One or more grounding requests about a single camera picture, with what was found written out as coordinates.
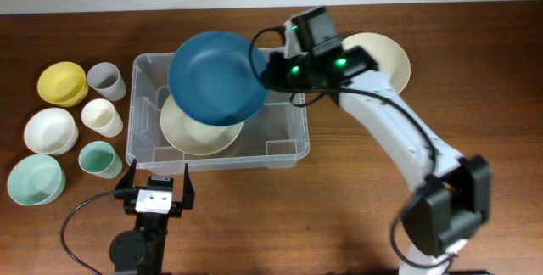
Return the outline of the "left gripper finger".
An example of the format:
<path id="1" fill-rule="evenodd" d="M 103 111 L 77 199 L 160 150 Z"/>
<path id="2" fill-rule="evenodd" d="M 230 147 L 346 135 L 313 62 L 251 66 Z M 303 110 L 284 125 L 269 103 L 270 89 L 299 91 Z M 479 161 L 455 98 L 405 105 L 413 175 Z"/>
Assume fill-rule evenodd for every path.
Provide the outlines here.
<path id="1" fill-rule="evenodd" d="M 182 208 L 191 210 L 195 200 L 195 191 L 189 175 L 188 164 L 184 166 L 183 172 L 183 193 L 182 193 Z"/>
<path id="2" fill-rule="evenodd" d="M 116 184 L 115 190 L 114 190 L 114 197 L 116 199 L 125 199 L 125 198 L 131 198 L 131 195 L 134 191 L 133 188 L 133 181 L 135 177 L 137 169 L 137 160 L 134 159 L 128 171 L 126 174 L 120 179 L 120 181 Z"/>

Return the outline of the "cream plate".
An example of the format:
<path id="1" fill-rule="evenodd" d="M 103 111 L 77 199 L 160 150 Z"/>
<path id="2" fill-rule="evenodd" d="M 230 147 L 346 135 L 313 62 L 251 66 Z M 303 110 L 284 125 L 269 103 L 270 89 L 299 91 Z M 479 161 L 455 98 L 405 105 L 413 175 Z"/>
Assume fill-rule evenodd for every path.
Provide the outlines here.
<path id="1" fill-rule="evenodd" d="M 361 46 L 377 62 L 378 67 L 389 78 L 397 93 L 401 93 L 409 82 L 411 64 L 404 49 L 391 38 L 371 32 L 357 33 L 342 41 L 344 48 Z"/>
<path id="2" fill-rule="evenodd" d="M 233 126 L 209 126 L 185 114 L 170 95 L 160 112 L 160 127 L 166 141 L 191 155 L 206 156 L 228 148 L 242 131 L 243 122 Z"/>

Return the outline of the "mint green bowl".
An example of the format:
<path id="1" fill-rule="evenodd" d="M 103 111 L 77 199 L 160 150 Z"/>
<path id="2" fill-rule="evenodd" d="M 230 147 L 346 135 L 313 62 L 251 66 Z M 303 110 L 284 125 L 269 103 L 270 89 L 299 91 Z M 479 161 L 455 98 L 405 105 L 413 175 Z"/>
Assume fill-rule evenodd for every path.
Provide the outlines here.
<path id="1" fill-rule="evenodd" d="M 66 177 L 54 157 L 34 154 L 15 165 L 8 176 L 8 195 L 19 205 L 45 205 L 63 192 Z"/>

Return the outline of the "white bowl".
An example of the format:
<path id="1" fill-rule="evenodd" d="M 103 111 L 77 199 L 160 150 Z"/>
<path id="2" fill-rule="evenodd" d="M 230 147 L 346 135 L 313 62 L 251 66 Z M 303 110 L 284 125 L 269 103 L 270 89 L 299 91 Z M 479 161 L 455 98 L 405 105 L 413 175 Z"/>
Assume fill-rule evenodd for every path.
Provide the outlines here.
<path id="1" fill-rule="evenodd" d="M 61 108 L 48 108 L 33 115 L 27 122 L 23 139 L 36 154 L 60 155 L 76 144 L 79 130 L 72 114 Z"/>

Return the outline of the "blue plate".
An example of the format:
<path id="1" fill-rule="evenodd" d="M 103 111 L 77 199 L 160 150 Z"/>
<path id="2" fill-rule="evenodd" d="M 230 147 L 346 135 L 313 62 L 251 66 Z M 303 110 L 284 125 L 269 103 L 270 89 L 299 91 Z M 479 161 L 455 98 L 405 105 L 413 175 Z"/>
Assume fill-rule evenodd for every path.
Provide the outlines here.
<path id="1" fill-rule="evenodd" d="M 257 80 L 266 59 L 250 40 L 230 31 L 206 31 L 175 52 L 168 86 L 177 106 L 210 126 L 232 126 L 255 116 L 268 90 Z"/>

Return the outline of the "yellow bowl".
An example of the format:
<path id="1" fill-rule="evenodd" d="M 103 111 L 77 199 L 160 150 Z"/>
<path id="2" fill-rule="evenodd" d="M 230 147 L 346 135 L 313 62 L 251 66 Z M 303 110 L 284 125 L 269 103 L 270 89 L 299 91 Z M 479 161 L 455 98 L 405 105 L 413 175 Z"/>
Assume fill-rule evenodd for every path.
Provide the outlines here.
<path id="1" fill-rule="evenodd" d="M 48 66 L 39 76 L 36 88 L 41 99 L 61 107 L 77 105 L 89 91 L 85 71 L 70 61 Z"/>

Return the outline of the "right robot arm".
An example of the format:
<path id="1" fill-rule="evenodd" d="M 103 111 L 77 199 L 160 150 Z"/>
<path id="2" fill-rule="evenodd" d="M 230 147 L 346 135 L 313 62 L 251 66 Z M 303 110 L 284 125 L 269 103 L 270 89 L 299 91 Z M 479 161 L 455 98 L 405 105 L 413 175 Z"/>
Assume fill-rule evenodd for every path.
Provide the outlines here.
<path id="1" fill-rule="evenodd" d="M 345 48 L 323 6 L 273 27 L 284 49 L 256 71 L 264 87 L 317 93 L 355 117 L 396 164 L 412 196 L 389 230 L 400 274 L 445 274 L 490 218 L 490 167 L 442 141 L 395 91 L 362 47 Z"/>

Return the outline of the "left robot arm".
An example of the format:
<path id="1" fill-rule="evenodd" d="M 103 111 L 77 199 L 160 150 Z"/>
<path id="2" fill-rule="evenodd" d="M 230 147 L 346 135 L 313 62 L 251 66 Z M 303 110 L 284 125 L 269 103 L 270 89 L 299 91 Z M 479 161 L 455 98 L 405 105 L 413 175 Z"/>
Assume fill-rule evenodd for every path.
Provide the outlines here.
<path id="1" fill-rule="evenodd" d="M 187 166 L 183 172 L 181 201 L 173 199 L 171 177 L 150 177 L 146 186 L 135 187 L 136 169 L 137 162 L 133 161 L 114 192 L 114 197 L 123 202 L 125 213 L 136 217 L 135 225 L 114 238 L 109 258 L 115 274 L 161 274 L 168 221 L 193 208 L 195 191 Z"/>

